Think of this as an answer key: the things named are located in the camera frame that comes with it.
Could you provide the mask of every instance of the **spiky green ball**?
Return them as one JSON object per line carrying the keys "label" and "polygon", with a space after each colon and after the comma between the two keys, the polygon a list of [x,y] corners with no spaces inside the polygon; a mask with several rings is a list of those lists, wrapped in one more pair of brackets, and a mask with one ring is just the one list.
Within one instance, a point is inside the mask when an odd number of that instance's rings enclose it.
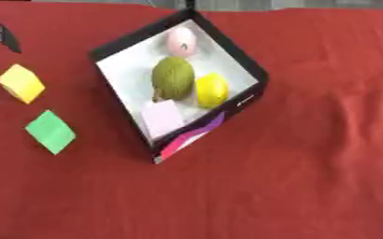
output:
{"label": "spiky green ball", "polygon": [[152,70],[152,86],[157,97],[181,100],[192,91],[194,70],[179,57],[167,57]]}

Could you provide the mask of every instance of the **ball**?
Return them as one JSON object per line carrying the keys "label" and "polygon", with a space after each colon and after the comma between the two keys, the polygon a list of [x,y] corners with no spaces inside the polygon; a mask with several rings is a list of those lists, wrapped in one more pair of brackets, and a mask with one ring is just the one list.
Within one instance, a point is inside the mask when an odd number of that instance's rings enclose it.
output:
{"label": "ball", "polygon": [[191,64],[179,57],[166,57],[152,70],[153,100],[181,100],[191,93],[193,83]]}
{"label": "ball", "polygon": [[168,34],[166,45],[171,55],[188,57],[196,51],[196,35],[187,27],[178,27]]}
{"label": "ball", "polygon": [[202,108],[214,108],[228,98],[228,83],[226,79],[211,73],[196,80],[197,104]]}

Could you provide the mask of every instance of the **yellow ball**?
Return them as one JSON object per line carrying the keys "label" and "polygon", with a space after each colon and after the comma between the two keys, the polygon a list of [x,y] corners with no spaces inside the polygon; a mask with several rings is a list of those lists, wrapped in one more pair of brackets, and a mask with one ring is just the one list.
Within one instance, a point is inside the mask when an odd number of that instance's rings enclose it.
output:
{"label": "yellow ball", "polygon": [[210,73],[195,83],[197,103],[203,108],[214,108],[228,98],[228,83],[218,73]]}

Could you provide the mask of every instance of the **cube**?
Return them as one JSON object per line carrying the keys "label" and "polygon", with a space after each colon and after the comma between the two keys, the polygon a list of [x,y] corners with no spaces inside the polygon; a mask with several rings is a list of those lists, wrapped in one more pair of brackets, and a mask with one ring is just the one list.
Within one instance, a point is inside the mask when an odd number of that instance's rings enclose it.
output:
{"label": "cube", "polygon": [[19,64],[12,65],[0,76],[0,84],[14,97],[30,104],[45,90],[35,73]]}
{"label": "cube", "polygon": [[142,118],[152,140],[185,125],[173,100],[146,106],[142,111]]}
{"label": "cube", "polygon": [[69,126],[52,111],[46,110],[26,126],[37,142],[56,155],[76,138]]}

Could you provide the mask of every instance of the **red tablecloth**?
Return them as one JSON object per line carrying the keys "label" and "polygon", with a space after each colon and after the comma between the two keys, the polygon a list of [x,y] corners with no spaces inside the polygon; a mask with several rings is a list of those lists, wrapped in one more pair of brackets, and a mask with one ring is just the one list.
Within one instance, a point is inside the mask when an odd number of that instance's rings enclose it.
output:
{"label": "red tablecloth", "polygon": [[[0,238],[383,239],[383,10],[206,13],[270,85],[153,165],[87,51],[170,12],[0,3],[23,50],[0,45],[0,74],[47,86],[31,105],[0,87]],[[47,108],[78,135],[58,156],[23,129]]]}

